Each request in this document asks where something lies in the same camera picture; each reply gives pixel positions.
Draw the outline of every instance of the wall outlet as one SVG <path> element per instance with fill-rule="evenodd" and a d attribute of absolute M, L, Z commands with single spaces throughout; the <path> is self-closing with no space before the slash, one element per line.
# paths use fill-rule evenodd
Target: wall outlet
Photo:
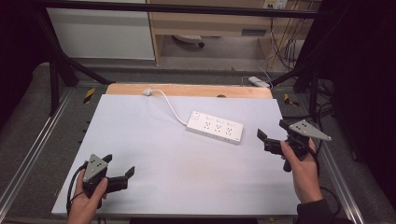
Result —
<path fill-rule="evenodd" d="M 288 0 L 276 0 L 275 9 L 285 9 Z"/>
<path fill-rule="evenodd" d="M 275 8 L 276 0 L 265 0 L 262 8 Z"/>
<path fill-rule="evenodd" d="M 244 125 L 235 121 L 192 111 L 187 131 L 238 145 Z"/>

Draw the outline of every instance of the desk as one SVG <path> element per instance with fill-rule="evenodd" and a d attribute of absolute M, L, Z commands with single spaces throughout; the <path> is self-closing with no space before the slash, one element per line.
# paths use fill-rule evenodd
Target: desk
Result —
<path fill-rule="evenodd" d="M 279 157 L 263 150 L 262 142 L 256 137 L 260 128 L 272 138 L 286 138 L 286 132 L 278 126 L 281 115 L 276 100 L 269 99 L 271 97 L 249 99 L 168 95 L 183 120 L 189 118 L 192 110 L 198 110 L 243 123 L 241 144 L 235 146 L 187 132 L 160 95 L 114 94 L 120 88 L 131 86 L 141 90 L 147 87 L 146 84 L 112 84 L 102 95 L 53 207 L 53 214 L 65 215 L 67 188 L 77 168 L 92 153 L 99 157 L 112 153 L 108 176 L 123 175 L 131 166 L 135 166 L 135 174 L 129 180 L 128 189 L 107 196 L 103 207 L 98 210 L 100 216 L 296 215 L 299 201 L 294 193 L 291 174 L 283 171 L 283 161 Z M 226 88 L 183 85 L 150 87 L 165 94 L 176 89 Z M 253 87 L 230 89 L 233 88 L 260 90 Z"/>
<path fill-rule="evenodd" d="M 170 96 L 208 96 L 239 98 L 272 99 L 272 93 L 266 88 L 239 87 L 239 86 L 208 86 L 208 85 L 174 85 L 174 84 L 119 84 L 108 86 L 106 94 L 141 95 L 147 88 L 159 89 Z"/>

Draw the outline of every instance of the white power strip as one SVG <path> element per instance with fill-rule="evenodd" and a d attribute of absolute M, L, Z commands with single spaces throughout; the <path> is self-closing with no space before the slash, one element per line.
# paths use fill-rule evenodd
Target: white power strip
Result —
<path fill-rule="evenodd" d="M 241 142 L 244 125 L 227 119 L 192 111 L 187 130 L 238 145 Z"/>
<path fill-rule="evenodd" d="M 259 79 L 257 77 L 250 77 L 248 79 L 248 81 L 251 82 L 253 85 L 258 86 L 258 87 L 267 88 L 267 87 L 270 86 L 270 85 L 268 85 L 268 83 L 266 83 L 265 81 L 263 81 L 263 80 L 261 80 L 261 79 Z"/>

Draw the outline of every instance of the hand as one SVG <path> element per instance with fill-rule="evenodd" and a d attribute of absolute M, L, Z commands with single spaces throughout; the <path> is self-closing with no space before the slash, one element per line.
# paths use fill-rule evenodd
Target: hand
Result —
<path fill-rule="evenodd" d="M 78 174 L 76 189 L 74 195 L 78 195 L 83 192 L 82 178 L 85 174 L 85 170 L 81 170 Z M 69 214 L 67 223 L 77 224 L 91 224 L 95 214 L 97 206 L 100 200 L 106 197 L 105 192 L 107 188 L 107 179 L 104 178 L 99 185 L 96 187 L 95 192 L 88 198 L 85 193 L 79 194 L 72 202 L 72 207 Z"/>
<path fill-rule="evenodd" d="M 280 142 L 283 155 L 289 161 L 293 173 L 294 190 L 301 203 L 312 203 L 323 199 L 318 181 L 318 171 L 315 160 L 307 154 L 300 161 L 293 149 L 284 141 Z M 315 143 L 309 139 L 309 146 L 316 151 Z"/>

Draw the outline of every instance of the plug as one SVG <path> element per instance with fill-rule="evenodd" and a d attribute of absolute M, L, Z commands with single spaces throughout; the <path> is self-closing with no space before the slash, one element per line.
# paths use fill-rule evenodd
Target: plug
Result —
<path fill-rule="evenodd" d="M 148 88 L 148 89 L 143 90 L 142 93 L 143 93 L 143 95 L 145 95 L 145 96 L 150 96 L 151 93 L 152 93 L 152 90 L 151 90 L 150 88 Z"/>
<path fill-rule="evenodd" d="M 187 131 L 238 145 L 244 125 L 227 119 L 216 118 L 192 111 Z"/>

